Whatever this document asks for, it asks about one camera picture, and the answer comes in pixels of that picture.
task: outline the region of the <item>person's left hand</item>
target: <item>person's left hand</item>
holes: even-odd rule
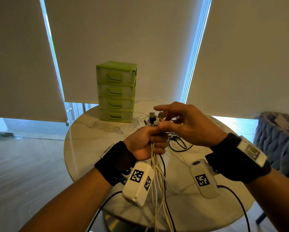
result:
[[[163,133],[157,126],[146,126],[138,129],[123,142],[136,160],[141,161],[151,158],[151,142],[155,142],[153,152],[158,155],[164,154],[165,148],[168,147],[167,140],[168,134]]]

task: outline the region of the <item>roller blind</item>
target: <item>roller blind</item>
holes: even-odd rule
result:
[[[187,103],[216,116],[289,113],[289,0],[212,0]]]
[[[39,0],[0,0],[0,117],[67,121]]]
[[[136,97],[179,101],[203,0],[45,0],[65,101],[97,103],[95,66],[137,63]]]

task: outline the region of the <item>white plastic device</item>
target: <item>white plastic device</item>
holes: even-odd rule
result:
[[[245,137],[240,136],[241,142],[237,146],[237,148],[249,156],[255,163],[257,163],[260,167],[263,167],[267,160],[267,156],[256,146],[254,146],[249,140]]]
[[[123,197],[130,203],[143,206],[153,179],[154,171],[149,164],[136,163],[122,190]]]
[[[199,159],[190,165],[190,173],[193,176],[196,186],[201,195],[206,199],[213,199],[219,196],[216,180],[212,167],[204,160]]]

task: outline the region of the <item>forearm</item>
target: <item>forearm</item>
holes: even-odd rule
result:
[[[276,229],[289,231],[289,179],[272,169],[245,186]]]
[[[20,232],[83,232],[111,189],[112,186],[93,168],[47,203]]]

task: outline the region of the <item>round table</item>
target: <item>round table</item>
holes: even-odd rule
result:
[[[136,100],[135,110],[138,117],[142,113],[153,112],[158,101]],[[233,132],[226,125],[209,117],[226,132]],[[100,159],[102,153],[112,143],[124,140],[139,127],[136,116],[132,123],[107,122],[99,120],[98,106],[82,114],[69,128],[64,142],[65,164],[73,181],[91,170]],[[209,148],[193,146],[190,150],[182,152],[188,164],[203,158],[211,153]],[[178,158],[169,153],[166,179],[176,190],[180,191],[194,183],[189,168]],[[241,182],[234,182],[222,175],[216,175],[219,185],[231,188],[239,197],[246,210],[252,206],[254,199]],[[110,194],[123,189],[122,184],[117,184]],[[215,199],[205,199],[201,196],[196,185],[187,188],[183,193],[176,194],[169,187],[166,198],[169,210],[173,217],[178,232],[180,231],[212,231],[235,222],[243,216],[243,210],[235,196],[227,189],[219,189],[220,195]],[[143,207],[128,203],[122,195],[116,195],[104,207],[104,210],[117,219],[147,226],[153,217],[152,202],[149,197]],[[168,229],[162,210],[158,215],[157,226],[161,230]]]

